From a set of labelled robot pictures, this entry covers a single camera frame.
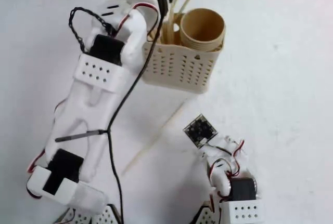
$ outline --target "cylindrical cup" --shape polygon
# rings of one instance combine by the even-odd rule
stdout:
[[[182,17],[180,34],[183,46],[199,51],[212,51],[224,39],[224,20],[213,10],[197,8]]]

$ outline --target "perforated basket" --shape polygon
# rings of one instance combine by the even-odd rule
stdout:
[[[147,58],[151,42],[144,45]],[[200,52],[178,45],[156,44],[148,67],[143,75],[146,83],[204,93],[221,50]]]

